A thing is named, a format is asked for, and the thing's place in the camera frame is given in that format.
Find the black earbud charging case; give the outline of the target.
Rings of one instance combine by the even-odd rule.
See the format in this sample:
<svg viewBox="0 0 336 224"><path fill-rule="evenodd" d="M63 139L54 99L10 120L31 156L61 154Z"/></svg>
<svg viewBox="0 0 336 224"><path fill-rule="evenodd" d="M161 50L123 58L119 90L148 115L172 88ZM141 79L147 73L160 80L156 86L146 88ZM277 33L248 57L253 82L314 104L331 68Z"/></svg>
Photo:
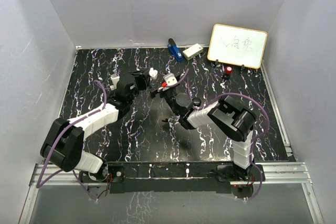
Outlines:
<svg viewBox="0 0 336 224"><path fill-rule="evenodd" d="M201 99L200 99L200 98L197 98L197 97L194 97L194 98L192 99L192 102L193 102L194 106L196 106L196 107L200 107L201 104L202 104Z"/></svg>

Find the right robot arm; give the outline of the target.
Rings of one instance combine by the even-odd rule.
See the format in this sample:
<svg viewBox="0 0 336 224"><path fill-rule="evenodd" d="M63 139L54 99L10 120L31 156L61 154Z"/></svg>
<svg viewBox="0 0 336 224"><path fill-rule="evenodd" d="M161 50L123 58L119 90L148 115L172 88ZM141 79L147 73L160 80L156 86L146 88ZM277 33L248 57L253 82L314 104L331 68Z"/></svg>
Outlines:
<svg viewBox="0 0 336 224"><path fill-rule="evenodd" d="M200 109L199 98L191 99L186 93L178 93L175 88L160 87L150 93L163 98L172 112L179 117L180 125L194 130L208 124L215 124L233 142L233 164L224 172L222 178L247 180L253 174L254 160L253 127L256 116L253 111L236 101L232 95L219 98L212 104Z"/></svg>

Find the white earbud charging case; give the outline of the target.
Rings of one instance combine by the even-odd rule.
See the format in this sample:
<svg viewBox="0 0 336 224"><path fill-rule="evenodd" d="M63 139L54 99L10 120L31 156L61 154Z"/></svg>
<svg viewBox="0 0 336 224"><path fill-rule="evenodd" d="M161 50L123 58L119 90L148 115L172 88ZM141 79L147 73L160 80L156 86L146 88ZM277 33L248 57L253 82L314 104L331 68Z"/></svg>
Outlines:
<svg viewBox="0 0 336 224"><path fill-rule="evenodd" d="M158 77L158 71L155 70L154 68L150 68L149 76L150 76L151 80L156 80L157 77Z"/></svg>

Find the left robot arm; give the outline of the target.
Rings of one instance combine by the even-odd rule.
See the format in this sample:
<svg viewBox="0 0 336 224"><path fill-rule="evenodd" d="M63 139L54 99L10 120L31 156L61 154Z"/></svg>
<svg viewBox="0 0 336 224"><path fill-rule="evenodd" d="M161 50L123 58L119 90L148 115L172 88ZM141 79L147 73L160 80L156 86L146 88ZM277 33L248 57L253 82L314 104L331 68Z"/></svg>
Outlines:
<svg viewBox="0 0 336 224"><path fill-rule="evenodd" d="M93 110L72 119L53 121L40 149L46 162L64 172L80 170L89 173L96 181L108 177L108 168L102 158L83 150L86 138L108 124L122 119L129 111L140 91L146 90L158 71L146 68L120 76L112 75L110 90L103 90L103 103Z"/></svg>

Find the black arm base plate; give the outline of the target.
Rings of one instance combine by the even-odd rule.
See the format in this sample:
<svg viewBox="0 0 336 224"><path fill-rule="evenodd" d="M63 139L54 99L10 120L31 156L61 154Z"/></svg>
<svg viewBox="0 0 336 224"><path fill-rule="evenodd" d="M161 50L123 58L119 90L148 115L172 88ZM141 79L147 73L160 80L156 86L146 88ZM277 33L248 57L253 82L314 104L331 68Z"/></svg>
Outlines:
<svg viewBox="0 0 336 224"><path fill-rule="evenodd" d="M80 180L90 186L104 186L111 194L133 192L215 191L230 194L235 185L250 187L266 180L261 165L253 165L246 180L222 178L232 161L219 162L107 162L103 180L80 172Z"/></svg>

